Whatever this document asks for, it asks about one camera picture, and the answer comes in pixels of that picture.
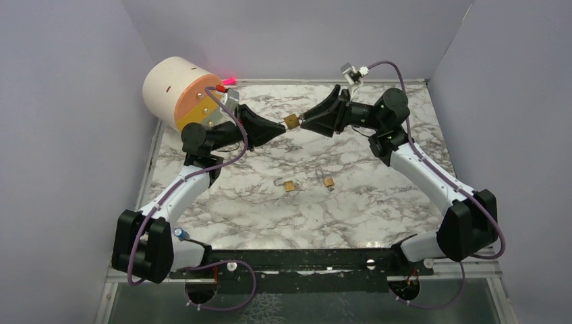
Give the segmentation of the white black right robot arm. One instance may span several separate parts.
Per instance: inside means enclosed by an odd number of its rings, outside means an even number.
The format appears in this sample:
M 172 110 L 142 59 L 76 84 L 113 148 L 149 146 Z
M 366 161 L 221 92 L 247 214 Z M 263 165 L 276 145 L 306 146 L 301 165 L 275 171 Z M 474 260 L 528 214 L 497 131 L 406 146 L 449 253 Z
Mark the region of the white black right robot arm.
M 301 127 L 331 137 L 347 126 L 373 130 L 368 142 L 372 154 L 413 182 L 442 213 L 440 227 L 396 244 L 390 268 L 405 275 L 425 259 L 448 258 L 460 262 L 500 238 L 496 197 L 489 190 L 463 184 L 422 151 L 403 124 L 409 117 L 407 95 L 390 88 L 373 105 L 351 100 L 347 89 L 336 85 L 331 94 L 303 114 Z

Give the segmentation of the brass padlock with key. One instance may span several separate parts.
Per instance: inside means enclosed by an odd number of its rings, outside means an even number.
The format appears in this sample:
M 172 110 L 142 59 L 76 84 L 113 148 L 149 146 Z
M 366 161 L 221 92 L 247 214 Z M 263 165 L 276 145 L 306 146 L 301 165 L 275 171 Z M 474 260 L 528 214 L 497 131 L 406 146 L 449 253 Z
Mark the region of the brass padlock with key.
M 292 113 L 291 115 L 284 117 L 283 121 L 287 130 L 293 130 L 301 126 L 304 121 L 304 115 L 296 115 Z

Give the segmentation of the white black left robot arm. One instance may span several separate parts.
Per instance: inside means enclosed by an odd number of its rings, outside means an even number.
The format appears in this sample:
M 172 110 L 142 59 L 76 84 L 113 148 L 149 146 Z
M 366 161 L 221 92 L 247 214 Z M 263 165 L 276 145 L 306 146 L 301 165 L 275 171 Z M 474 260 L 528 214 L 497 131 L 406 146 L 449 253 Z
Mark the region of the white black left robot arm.
M 111 266 L 114 270 L 156 284 L 170 273 L 187 268 L 204 277 L 212 268 L 211 246 L 190 238 L 175 224 L 187 208 L 230 165 L 213 151 L 242 142 L 252 150 L 284 134 L 283 124 L 256 115 L 247 105 L 231 112 L 231 121 L 213 127 L 196 122 L 181 131 L 183 167 L 155 199 L 137 211 L 125 210 L 118 218 Z

